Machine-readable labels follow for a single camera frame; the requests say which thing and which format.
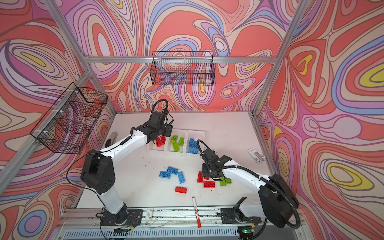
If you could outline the small green lego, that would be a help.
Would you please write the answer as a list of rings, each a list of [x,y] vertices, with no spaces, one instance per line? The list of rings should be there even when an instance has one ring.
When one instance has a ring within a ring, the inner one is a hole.
[[[184,138],[180,138],[179,142],[178,142],[178,146],[183,146],[184,145],[184,141],[185,141]]]

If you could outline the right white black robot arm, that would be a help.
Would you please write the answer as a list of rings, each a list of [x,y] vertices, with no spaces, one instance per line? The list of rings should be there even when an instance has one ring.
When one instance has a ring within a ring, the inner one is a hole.
[[[214,180],[231,179],[258,194],[264,216],[274,226],[278,228],[289,226],[293,229],[301,226],[299,201],[280,175],[267,176],[255,173],[228,156],[219,157],[210,148],[201,152],[200,157],[204,161],[203,177]]]

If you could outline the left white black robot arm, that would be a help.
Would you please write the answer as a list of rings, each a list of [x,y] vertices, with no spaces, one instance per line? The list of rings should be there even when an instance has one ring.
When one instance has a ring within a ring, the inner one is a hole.
[[[127,206],[115,188],[115,168],[121,160],[136,149],[161,136],[169,137],[172,133],[173,121],[168,123],[168,115],[168,110],[152,111],[149,120],[132,128],[130,134],[123,140],[100,151],[91,150],[86,154],[81,180],[96,192],[104,205],[108,222],[123,225],[128,220]]]

